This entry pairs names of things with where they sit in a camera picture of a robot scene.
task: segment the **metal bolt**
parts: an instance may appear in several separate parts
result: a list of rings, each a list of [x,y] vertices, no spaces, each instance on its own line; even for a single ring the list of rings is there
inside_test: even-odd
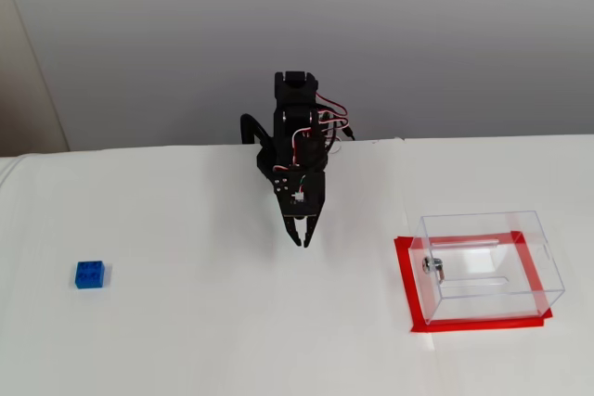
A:
[[[441,259],[431,259],[430,257],[425,257],[423,259],[423,271],[425,274],[429,274],[432,271],[437,271],[439,274],[440,284],[446,280],[446,274],[444,273],[444,262],[442,262]]]

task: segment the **cable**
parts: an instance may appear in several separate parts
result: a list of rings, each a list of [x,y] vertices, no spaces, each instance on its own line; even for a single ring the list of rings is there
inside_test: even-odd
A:
[[[347,109],[343,106],[341,106],[338,102],[334,102],[329,100],[327,97],[322,96],[320,93],[316,92],[316,96],[319,97],[321,100],[326,101],[326,102],[330,102],[330,104],[336,106],[336,107],[340,107],[342,110],[344,110],[344,113],[342,115],[343,118],[346,118],[346,116],[349,114],[349,112],[347,111]]]
[[[293,165],[298,166],[299,164],[297,164],[297,150],[295,150],[295,136],[299,133],[299,132],[305,132],[308,130],[312,130],[311,127],[304,127],[303,129],[297,129],[295,131],[295,133],[293,134],[293,138],[291,139],[291,145],[293,147]]]

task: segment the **white wire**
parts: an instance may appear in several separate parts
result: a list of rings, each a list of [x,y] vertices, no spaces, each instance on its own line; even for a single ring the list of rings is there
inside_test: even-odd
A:
[[[311,127],[304,127],[303,129],[297,129],[295,131],[295,133],[293,134],[293,138],[291,139],[292,141],[292,147],[293,147],[293,165],[298,166],[299,164],[297,164],[297,150],[295,150],[295,136],[299,133],[299,132],[304,132],[306,130],[312,130]]]

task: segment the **red tape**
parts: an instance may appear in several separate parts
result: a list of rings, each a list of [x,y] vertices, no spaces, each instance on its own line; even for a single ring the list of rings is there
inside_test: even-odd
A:
[[[532,256],[528,250],[528,246],[521,232],[511,232],[509,234],[493,234],[489,236],[457,236],[457,237],[440,237],[437,241],[442,242],[459,242],[459,241],[476,241],[480,239],[497,239],[499,243],[515,244],[518,250],[518,255],[522,261],[523,269],[526,272],[528,283],[533,291],[542,291],[542,284],[538,277],[538,272],[532,261]],[[455,320],[435,320],[430,324],[425,322],[422,309],[420,308],[419,295],[417,293],[417,286],[415,283],[415,276],[410,264],[410,257],[408,252],[412,245],[412,236],[400,236],[394,240],[396,245],[396,254],[398,256],[398,263],[400,264],[400,272],[402,273],[402,281],[405,285],[405,292],[407,294],[408,307],[412,317],[413,333],[442,333],[446,331],[474,331],[478,329],[509,329],[509,328],[527,328],[535,326],[544,326],[545,319],[553,316],[550,309],[546,310],[541,316],[529,317],[513,317],[501,319],[455,319]],[[536,307],[542,312],[548,306],[547,298],[543,292],[535,294]]]

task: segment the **transparent box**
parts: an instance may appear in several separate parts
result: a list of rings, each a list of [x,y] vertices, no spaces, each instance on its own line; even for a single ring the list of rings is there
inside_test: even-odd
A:
[[[427,324],[542,316],[565,291],[534,211],[422,217],[409,255]]]

